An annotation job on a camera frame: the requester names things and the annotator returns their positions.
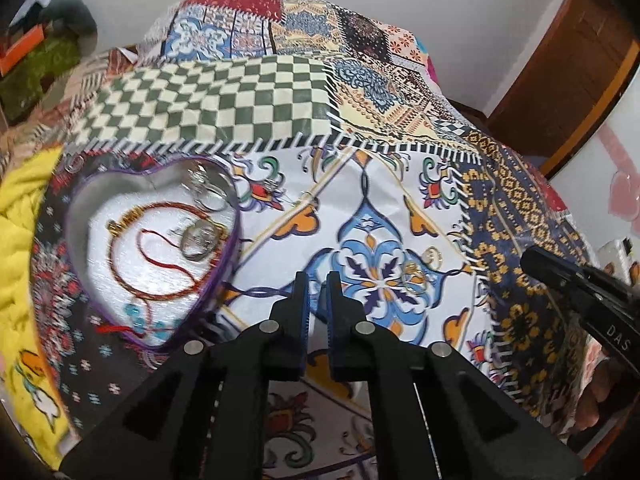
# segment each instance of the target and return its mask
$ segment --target brown wooden furniture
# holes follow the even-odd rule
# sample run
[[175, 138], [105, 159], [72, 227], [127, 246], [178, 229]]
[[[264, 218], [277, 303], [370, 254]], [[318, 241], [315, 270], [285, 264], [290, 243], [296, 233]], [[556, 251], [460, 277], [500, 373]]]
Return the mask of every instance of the brown wooden furniture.
[[610, 0], [564, 0], [489, 129], [521, 154], [546, 158], [541, 170], [552, 176], [617, 102], [638, 51]]

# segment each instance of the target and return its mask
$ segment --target green object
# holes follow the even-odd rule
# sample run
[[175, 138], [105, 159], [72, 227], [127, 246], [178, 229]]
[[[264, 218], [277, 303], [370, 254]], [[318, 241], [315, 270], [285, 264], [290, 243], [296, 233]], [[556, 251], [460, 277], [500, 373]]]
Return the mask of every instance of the green object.
[[7, 120], [17, 120], [42, 99], [43, 77], [57, 78], [79, 61], [74, 40], [66, 36], [45, 38], [0, 79], [0, 102]]

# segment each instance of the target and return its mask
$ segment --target black floral patch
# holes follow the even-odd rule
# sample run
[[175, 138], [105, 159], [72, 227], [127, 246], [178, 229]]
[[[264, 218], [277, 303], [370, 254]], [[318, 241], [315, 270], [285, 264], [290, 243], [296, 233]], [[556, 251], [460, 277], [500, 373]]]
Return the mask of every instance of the black floral patch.
[[369, 18], [345, 9], [336, 9], [347, 44], [355, 51], [390, 62], [386, 33]]

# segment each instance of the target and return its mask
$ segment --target orange object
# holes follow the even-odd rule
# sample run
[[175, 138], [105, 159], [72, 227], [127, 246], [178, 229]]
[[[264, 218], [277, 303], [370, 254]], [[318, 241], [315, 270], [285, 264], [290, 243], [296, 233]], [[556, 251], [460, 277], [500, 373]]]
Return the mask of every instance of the orange object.
[[0, 57], [0, 75], [5, 76], [16, 63], [44, 41], [42, 25], [36, 25]]

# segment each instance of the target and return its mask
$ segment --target purple rim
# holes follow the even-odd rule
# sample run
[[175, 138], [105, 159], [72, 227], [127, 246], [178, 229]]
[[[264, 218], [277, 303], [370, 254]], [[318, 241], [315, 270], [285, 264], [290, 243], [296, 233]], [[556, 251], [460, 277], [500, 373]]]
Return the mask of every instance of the purple rim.
[[[92, 176], [88, 177], [84, 182], [82, 182], [73, 191], [73, 197], [72, 197], [72, 199], [70, 200], [69, 203], [71, 204], [73, 202], [75, 197], [78, 195], [78, 193], [80, 193], [82, 191], [82, 188], [84, 186], [89, 184], [89, 182], [91, 182], [94, 178], [100, 177], [102, 174], [105, 174], [105, 173], [125, 173], [125, 174], [131, 174], [131, 175], [135, 175], [135, 176], [145, 176], [145, 175], [150, 175], [150, 174], [156, 173], [158, 171], [165, 170], [166, 168], [168, 168], [172, 164], [177, 164], [177, 163], [183, 162], [185, 160], [204, 160], [209, 164], [215, 164], [218, 167], [218, 170], [220, 171], [220, 173], [227, 177], [232, 189], [234, 190], [234, 193], [236, 194], [236, 197], [238, 196], [238, 193], [236, 192], [236, 188], [235, 188], [235, 186], [233, 184], [233, 178], [231, 177], [231, 175], [228, 174], [228, 171], [223, 166], [221, 166], [218, 162], [216, 162], [215, 160], [212, 160], [211, 158], [208, 158], [206, 156], [185, 155], [185, 156], [182, 156], [180, 158], [176, 158], [175, 160], [172, 160], [168, 164], [158, 164], [156, 167], [149, 168], [148, 170], [143, 170], [143, 171], [108, 170], [108, 171], [105, 171], [104, 173], [93, 174]], [[168, 347], [173, 347], [173, 346], [176, 346], [177, 344], [180, 343], [178, 341], [178, 339], [180, 339], [180, 336], [184, 335], [184, 332], [186, 330], [188, 330], [189, 328], [191, 328], [195, 324], [196, 315], [197, 315], [198, 311], [199, 310], [205, 310], [204, 308], [206, 307], [206, 303], [210, 300], [210, 297], [214, 297], [214, 298], [216, 297], [216, 295], [212, 294], [212, 292], [216, 292], [216, 289], [219, 288], [219, 286], [221, 285], [221, 282], [223, 281], [223, 277], [225, 277], [225, 274], [226, 274], [225, 271], [231, 270], [231, 268], [233, 267], [233, 265], [232, 265], [233, 260], [236, 258], [237, 254], [238, 254], [238, 239], [239, 239], [239, 232], [240, 232], [240, 212], [238, 211], [237, 207], [235, 207], [234, 209], [236, 211], [236, 217], [234, 219], [234, 227], [231, 230], [231, 233], [229, 234], [228, 239], [226, 240], [225, 249], [222, 251], [222, 254], [220, 255], [220, 260], [218, 262], [218, 265], [216, 266], [216, 270], [209, 277], [209, 279], [204, 283], [203, 287], [200, 289], [200, 293], [198, 295], [197, 301], [189, 309], [188, 313], [186, 314], [186, 316], [184, 317], [184, 319], [182, 320], [180, 325], [178, 325], [178, 327], [174, 329], [174, 332], [169, 337], [169, 339], [167, 341], [165, 341], [164, 343], [162, 343], [161, 345], [152, 346], [152, 345], [148, 345], [148, 344], [140, 341], [140, 338], [136, 337], [131, 332], [122, 332], [122, 335], [126, 339], [128, 339], [129, 341], [131, 341], [135, 345], [139, 346], [140, 348], [143, 348], [143, 349], [149, 350], [149, 351], [155, 351], [155, 352], [165, 350]], [[68, 229], [67, 216], [68, 215], [69, 215], [69, 211], [67, 209], [67, 211], [65, 212], [65, 228], [64, 228], [64, 231], [63, 231], [63, 238], [65, 240], [65, 244], [66, 244], [67, 234], [68, 234], [67, 233], [67, 229]], [[111, 316], [106, 313], [105, 306], [100, 301], [95, 301], [91, 297], [91, 295], [89, 294], [88, 289], [84, 286], [84, 283], [82, 282], [82, 279], [80, 278], [80, 276], [76, 272], [76, 269], [74, 267], [73, 262], [71, 261], [71, 258], [69, 258], [69, 266], [70, 266], [70, 269], [73, 272], [73, 274], [78, 279], [78, 282], [80, 283], [80, 286], [82, 287], [82, 290], [89, 297], [89, 303], [93, 307], [95, 307], [95, 309], [98, 312], [100, 312], [100, 314], [104, 318], [106, 318], [111, 324], [113, 324], [114, 321], [113, 321], [113, 319], [111, 319]]]

